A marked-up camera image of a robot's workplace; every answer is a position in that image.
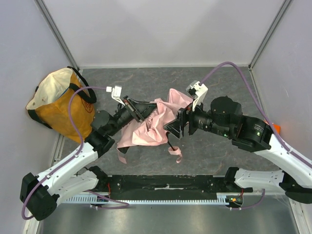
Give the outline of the pink and black folding umbrella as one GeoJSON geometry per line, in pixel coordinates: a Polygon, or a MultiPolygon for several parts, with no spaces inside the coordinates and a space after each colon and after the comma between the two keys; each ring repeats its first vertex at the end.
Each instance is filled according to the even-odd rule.
{"type": "Polygon", "coordinates": [[[177,111],[192,103],[192,99],[176,89],[170,89],[167,101],[154,100],[156,109],[143,122],[132,120],[121,130],[117,144],[118,159],[126,163],[122,150],[132,146],[158,146],[168,142],[167,131],[163,126],[176,117],[177,111]]]}

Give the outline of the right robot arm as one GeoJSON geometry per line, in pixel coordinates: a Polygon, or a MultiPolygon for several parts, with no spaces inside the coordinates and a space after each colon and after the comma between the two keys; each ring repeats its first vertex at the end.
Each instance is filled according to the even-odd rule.
{"type": "Polygon", "coordinates": [[[282,146],[272,128],[263,120],[242,114],[241,104],[227,96],[215,98],[209,111],[203,105],[181,108],[164,130],[177,138],[203,130],[229,139],[233,146],[262,156],[279,167],[278,171],[248,171],[230,167],[224,184],[232,191],[265,190],[284,192],[292,200],[304,204],[312,202],[312,170],[282,146]]]}

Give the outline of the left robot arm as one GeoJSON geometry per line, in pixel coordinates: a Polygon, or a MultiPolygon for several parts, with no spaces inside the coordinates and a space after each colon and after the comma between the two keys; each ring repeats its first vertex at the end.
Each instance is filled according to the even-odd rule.
{"type": "Polygon", "coordinates": [[[136,101],[125,96],[114,115],[98,111],[91,123],[92,131],[82,145],[49,169],[23,177],[20,191],[22,210],[28,210],[30,218],[41,221],[66,199],[96,188],[107,178],[99,167],[91,167],[79,176],[74,176],[74,173],[108,152],[115,143],[112,137],[123,127],[131,121],[143,122],[156,108],[154,102],[136,101]]]}

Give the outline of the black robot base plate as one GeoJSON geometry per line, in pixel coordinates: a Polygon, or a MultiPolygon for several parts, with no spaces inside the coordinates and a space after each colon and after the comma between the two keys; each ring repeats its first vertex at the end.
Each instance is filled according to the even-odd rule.
{"type": "Polygon", "coordinates": [[[213,199],[217,193],[251,193],[240,187],[232,172],[213,175],[103,175],[93,192],[108,192],[114,199],[213,199]]]}

